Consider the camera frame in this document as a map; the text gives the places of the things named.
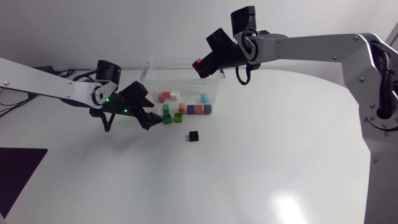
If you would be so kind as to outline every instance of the red cube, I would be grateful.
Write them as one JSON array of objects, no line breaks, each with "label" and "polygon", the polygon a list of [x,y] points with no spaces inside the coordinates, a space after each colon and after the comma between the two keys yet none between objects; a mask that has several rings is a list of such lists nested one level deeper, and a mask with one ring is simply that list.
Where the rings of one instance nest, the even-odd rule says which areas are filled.
[{"label": "red cube", "polygon": [[195,114],[203,114],[202,105],[195,105]]},{"label": "red cube", "polygon": [[166,99],[170,99],[170,94],[171,94],[172,92],[170,91],[170,90],[163,90],[163,94],[164,94],[164,96],[166,97]]},{"label": "red cube", "polygon": [[196,71],[198,71],[197,65],[198,65],[200,62],[201,62],[201,59],[198,58],[198,59],[192,64],[192,67],[193,67]]},{"label": "red cube", "polygon": [[157,99],[159,100],[159,103],[164,103],[164,101],[166,100],[166,96],[163,93],[159,93]]}]

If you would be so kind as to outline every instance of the gray wall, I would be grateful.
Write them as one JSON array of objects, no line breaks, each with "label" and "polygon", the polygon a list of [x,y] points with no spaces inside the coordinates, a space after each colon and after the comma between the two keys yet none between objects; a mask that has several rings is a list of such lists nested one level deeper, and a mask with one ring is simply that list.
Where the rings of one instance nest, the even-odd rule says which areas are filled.
[{"label": "gray wall", "polygon": [[98,59],[132,69],[154,55],[204,57],[205,38],[219,27],[231,35],[230,13],[247,5],[256,6],[258,28],[290,37],[373,32],[385,40],[398,21],[396,0],[2,0],[0,57],[57,69],[93,68]]}]

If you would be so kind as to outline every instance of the white cube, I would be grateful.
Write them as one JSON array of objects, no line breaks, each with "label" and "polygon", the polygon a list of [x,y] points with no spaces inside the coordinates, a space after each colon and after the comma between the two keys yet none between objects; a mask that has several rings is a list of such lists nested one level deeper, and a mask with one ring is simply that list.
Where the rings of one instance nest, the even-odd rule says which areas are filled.
[{"label": "white cube", "polygon": [[179,97],[180,97],[180,93],[177,91],[172,91],[172,93],[170,94],[170,99],[172,99],[172,100],[178,100]]}]

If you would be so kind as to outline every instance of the light blue cube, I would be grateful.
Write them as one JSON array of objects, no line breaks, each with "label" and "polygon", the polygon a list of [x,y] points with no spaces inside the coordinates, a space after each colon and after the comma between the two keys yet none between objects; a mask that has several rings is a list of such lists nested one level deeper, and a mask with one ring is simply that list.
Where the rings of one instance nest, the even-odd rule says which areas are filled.
[{"label": "light blue cube", "polygon": [[202,93],[200,95],[200,99],[202,103],[208,103],[209,102],[209,95],[207,95],[206,93]]}]

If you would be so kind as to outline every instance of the green cube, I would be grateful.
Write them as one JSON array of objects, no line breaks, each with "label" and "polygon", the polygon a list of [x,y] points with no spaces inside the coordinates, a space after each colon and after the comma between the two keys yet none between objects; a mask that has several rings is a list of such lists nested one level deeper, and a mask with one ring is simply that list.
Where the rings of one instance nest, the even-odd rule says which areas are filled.
[{"label": "green cube", "polygon": [[176,113],[174,115],[174,122],[182,122],[182,113]]},{"label": "green cube", "polygon": [[169,114],[169,105],[168,104],[163,105],[163,114]]},{"label": "green cube", "polygon": [[173,120],[169,114],[163,115],[163,123],[164,124],[170,124],[171,122],[173,122]]}]

